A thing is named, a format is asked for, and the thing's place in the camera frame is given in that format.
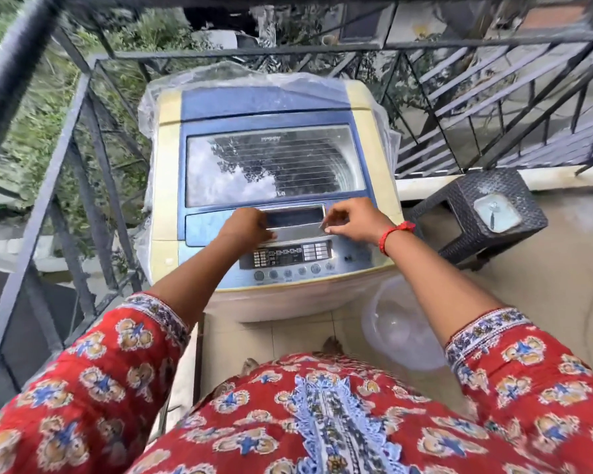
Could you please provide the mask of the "red floral dress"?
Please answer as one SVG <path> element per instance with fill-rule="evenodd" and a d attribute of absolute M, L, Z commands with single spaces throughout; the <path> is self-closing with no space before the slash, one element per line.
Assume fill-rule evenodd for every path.
<path fill-rule="evenodd" d="M 514 308 L 446 346 L 460 416 L 350 356 L 235 375 L 150 447 L 188 331 L 134 294 L 0 410 L 0 474 L 593 474 L 593 371 Z"/>

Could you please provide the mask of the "blue washing machine lid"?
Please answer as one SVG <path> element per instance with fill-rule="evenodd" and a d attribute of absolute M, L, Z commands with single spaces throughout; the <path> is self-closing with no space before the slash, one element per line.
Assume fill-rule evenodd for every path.
<path fill-rule="evenodd" d="M 350 110 L 288 111 L 186 120 L 180 127 L 177 239 L 214 238 L 206 212 L 295 205 L 351 195 L 374 199 Z"/>

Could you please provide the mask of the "person's left hand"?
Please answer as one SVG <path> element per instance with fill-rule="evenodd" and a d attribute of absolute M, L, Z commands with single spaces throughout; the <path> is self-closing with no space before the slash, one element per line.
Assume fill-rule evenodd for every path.
<path fill-rule="evenodd" d="M 253 207 L 237 208 L 222 226 L 217 240 L 237 254 L 250 253 L 263 243 L 258 243 L 258 212 Z"/>

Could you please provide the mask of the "clear plastic basin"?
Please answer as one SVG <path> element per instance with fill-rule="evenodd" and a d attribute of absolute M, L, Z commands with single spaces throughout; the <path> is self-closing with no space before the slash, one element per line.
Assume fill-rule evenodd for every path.
<path fill-rule="evenodd" d="M 443 348 L 403 276 L 389 277 L 361 297 L 360 321 L 366 342 L 393 363 L 417 372 L 446 366 Z"/>

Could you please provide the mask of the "dark wicker stool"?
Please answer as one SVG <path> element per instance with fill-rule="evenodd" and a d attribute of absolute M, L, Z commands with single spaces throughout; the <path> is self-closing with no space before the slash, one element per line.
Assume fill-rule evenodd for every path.
<path fill-rule="evenodd" d="M 495 192 L 504 194 L 522 217 L 521 225 L 501 234 L 492 233 L 473 208 L 476 199 Z M 405 218 L 419 225 L 419 220 L 438 205 L 449 207 L 460 229 L 459 236 L 438 249 L 438 253 L 461 270 L 480 270 L 492 258 L 548 226 L 545 213 L 522 175 L 514 168 L 458 176 L 413 206 Z"/>

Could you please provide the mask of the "green leafy trees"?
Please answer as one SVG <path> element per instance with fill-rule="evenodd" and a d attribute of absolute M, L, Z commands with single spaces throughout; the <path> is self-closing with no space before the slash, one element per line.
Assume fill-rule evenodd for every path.
<path fill-rule="evenodd" d="M 0 41 L 15 22 L 25 1 L 0 0 Z M 104 51 L 93 21 L 99 24 L 110 46 L 118 51 L 200 51 L 217 48 L 209 41 L 208 34 L 197 33 L 187 21 L 183 21 L 182 9 L 102 8 L 93 10 L 90 16 L 78 9 L 77 13 L 62 15 L 60 26 L 86 57 Z M 138 64 L 111 62 L 105 70 L 136 114 L 147 86 Z M 106 86 L 101 71 L 98 70 L 96 75 L 91 84 L 96 95 L 120 122 L 121 128 L 138 143 L 141 151 L 148 152 L 149 142 L 133 125 L 119 95 Z M 50 40 L 0 149 L 0 182 L 3 185 L 6 183 L 7 189 L 23 198 L 19 202 L 22 207 L 32 207 L 37 197 L 79 77 L 79 69 L 69 55 L 56 41 Z M 96 202 L 102 207 L 106 222 L 111 223 L 109 197 L 105 194 L 101 168 L 84 124 L 77 126 L 76 135 L 86 159 L 89 181 L 94 185 Z M 139 206 L 142 207 L 147 188 L 147 166 L 135 158 L 120 135 L 104 133 L 102 137 L 125 219 L 130 225 L 135 225 L 135 219 L 142 218 Z M 58 197 L 72 228 L 86 230 L 88 222 L 74 175 L 61 175 Z"/>

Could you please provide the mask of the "person's right forearm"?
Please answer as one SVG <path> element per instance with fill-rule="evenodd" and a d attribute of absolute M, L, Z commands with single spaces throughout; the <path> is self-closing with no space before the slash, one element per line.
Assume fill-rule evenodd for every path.
<path fill-rule="evenodd" d="M 384 246 L 443 347 L 477 318 L 507 307 L 409 231 L 394 230 Z"/>

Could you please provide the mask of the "outdoor air conditioner unit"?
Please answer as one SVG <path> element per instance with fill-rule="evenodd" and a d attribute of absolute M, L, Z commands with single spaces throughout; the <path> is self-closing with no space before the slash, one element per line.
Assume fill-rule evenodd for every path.
<path fill-rule="evenodd" d="M 398 3 L 350 2 L 340 5 L 338 44 L 383 48 L 391 32 Z"/>

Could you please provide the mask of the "black metal railing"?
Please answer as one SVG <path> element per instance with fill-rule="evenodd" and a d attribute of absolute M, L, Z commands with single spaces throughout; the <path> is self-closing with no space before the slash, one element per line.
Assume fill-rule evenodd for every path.
<path fill-rule="evenodd" d="M 340 5 L 398 3 L 383 48 L 340 45 Z M 217 48 L 104 51 L 87 57 L 62 15 L 102 8 L 182 9 Z M 593 0 L 27 0 L 0 43 L 0 149 L 50 40 L 79 69 L 32 207 L 13 210 L 0 241 L 0 408 L 121 298 L 201 247 L 177 239 L 180 127 L 288 111 L 350 110 L 374 200 L 405 215 L 468 172 L 514 168 L 531 191 L 593 186 Z M 137 63 L 136 114 L 105 70 Z M 102 72 L 149 142 L 144 153 L 91 87 Z M 84 124 L 109 197 L 95 199 L 77 141 Z M 102 135 L 146 164 L 137 224 L 124 216 Z M 62 174 L 78 183 L 86 230 L 69 224 Z M 419 220 L 435 249 L 460 234 L 447 205 Z"/>

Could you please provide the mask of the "person's right hand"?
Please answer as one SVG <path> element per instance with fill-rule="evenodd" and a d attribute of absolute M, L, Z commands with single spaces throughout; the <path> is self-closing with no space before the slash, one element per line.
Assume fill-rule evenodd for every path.
<path fill-rule="evenodd" d="M 348 201 L 348 224 L 344 236 L 356 242 L 378 245 L 382 236 L 396 227 L 385 214 L 378 210 L 370 198 L 350 198 Z"/>

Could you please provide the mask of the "person's left forearm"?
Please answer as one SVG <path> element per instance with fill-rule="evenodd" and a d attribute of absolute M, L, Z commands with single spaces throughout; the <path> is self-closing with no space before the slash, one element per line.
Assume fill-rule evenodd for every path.
<path fill-rule="evenodd" d="M 208 246 L 157 281 L 147 294 L 163 302 L 191 330 L 228 270 L 257 245 L 233 234 L 218 236 Z"/>

